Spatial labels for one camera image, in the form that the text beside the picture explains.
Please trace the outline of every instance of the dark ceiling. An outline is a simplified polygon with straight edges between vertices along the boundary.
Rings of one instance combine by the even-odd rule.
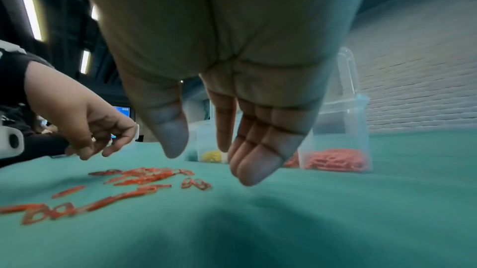
[[[88,0],[40,0],[40,22],[45,42],[32,38],[22,0],[0,0],[0,39],[20,45],[48,60],[56,69],[80,81],[113,105],[128,105],[121,80],[96,21],[90,17]],[[387,0],[363,0],[360,12]],[[91,52],[87,75],[79,73],[83,49]],[[203,90],[200,79],[188,79],[183,95]]]

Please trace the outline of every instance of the fluorescent light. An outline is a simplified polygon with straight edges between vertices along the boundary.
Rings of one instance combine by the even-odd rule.
[[[43,38],[41,36],[40,24],[38,23],[38,16],[36,14],[35,3],[33,2],[33,0],[23,0],[23,4],[25,5],[26,14],[28,15],[28,20],[30,21],[30,28],[31,28],[31,32],[33,33],[33,37],[37,41],[42,41]]]
[[[93,5],[93,7],[91,8],[91,18],[95,21],[99,19],[98,8],[96,7],[96,5]]]
[[[80,72],[83,74],[88,73],[88,63],[89,63],[90,52],[83,50],[83,57],[81,58],[81,68]]]

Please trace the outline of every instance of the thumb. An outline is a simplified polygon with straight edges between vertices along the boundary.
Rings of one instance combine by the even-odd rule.
[[[70,114],[66,118],[52,118],[54,123],[62,135],[68,140],[70,148],[79,155],[82,160],[89,159],[93,152],[93,141],[91,139],[91,132],[89,130],[86,112],[83,114]]]
[[[165,155],[178,157],[189,141],[178,81],[164,78],[144,80],[124,73],[121,80],[131,104],[158,139]]]

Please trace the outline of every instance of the green tablecloth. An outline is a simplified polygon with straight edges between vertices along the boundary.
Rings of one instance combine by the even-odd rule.
[[[95,212],[20,225],[0,216],[0,267],[477,267],[477,133],[371,137],[370,174],[281,169],[243,187],[225,165],[136,143],[109,159],[40,158],[0,170],[0,206],[81,206],[130,190],[87,173],[186,168],[213,189],[172,188]],[[51,195],[85,184],[60,199]]]

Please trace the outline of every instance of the television screen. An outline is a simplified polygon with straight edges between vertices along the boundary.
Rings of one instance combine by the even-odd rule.
[[[124,114],[124,115],[130,117],[130,116],[129,116],[129,111],[130,111],[130,110],[129,110],[128,107],[126,107],[126,106],[113,106],[113,107],[114,107],[116,110],[120,111],[122,114]]]

